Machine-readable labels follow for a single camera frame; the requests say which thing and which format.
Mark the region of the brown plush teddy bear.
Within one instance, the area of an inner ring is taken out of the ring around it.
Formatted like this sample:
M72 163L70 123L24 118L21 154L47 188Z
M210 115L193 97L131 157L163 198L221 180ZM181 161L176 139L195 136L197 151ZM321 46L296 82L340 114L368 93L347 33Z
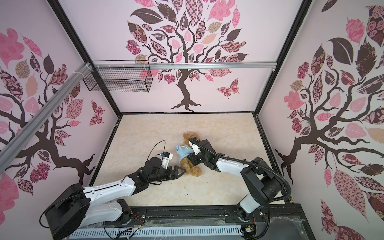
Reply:
M201 139L200 136L194 132L184 133L183 138L184 138L184 145L188 145L189 147L191 147L189 145L189 138L197 138L198 140ZM182 159L180 166L187 170L188 175L192 175L194 177L200 177L202 175L202 170L200 169L200 167L194 166L187 157Z

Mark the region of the light blue fleece hoodie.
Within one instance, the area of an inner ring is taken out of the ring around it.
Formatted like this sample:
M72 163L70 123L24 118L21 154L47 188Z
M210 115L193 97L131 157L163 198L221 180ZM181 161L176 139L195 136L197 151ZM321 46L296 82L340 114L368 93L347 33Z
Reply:
M193 154L194 150L188 145L177 145L176 152L179 155L179 163L181 163L182 159L186 158L190 154Z

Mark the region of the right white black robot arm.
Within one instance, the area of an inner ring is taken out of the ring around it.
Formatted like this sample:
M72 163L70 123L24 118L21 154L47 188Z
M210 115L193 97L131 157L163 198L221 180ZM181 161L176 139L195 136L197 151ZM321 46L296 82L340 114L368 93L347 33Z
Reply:
M255 210L267 207L271 202L280 201L287 196L276 197L282 190L289 187L288 182L261 158L238 160L224 154L216 153L208 140L199 141L189 138L193 153L188 159L194 164L203 163L209 169L241 177L249 193L238 203L238 214L243 218Z

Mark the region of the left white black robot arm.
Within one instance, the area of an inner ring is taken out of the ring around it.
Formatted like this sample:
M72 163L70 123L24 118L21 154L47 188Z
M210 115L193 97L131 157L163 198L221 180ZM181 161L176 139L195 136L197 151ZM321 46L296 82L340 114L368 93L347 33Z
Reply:
M153 157L121 180L95 187L73 184L44 212L52 237L61 240L78 228L102 222L126 224L134 213L125 197L146 190L151 183L179 179L186 172L179 166L164 168L163 160Z

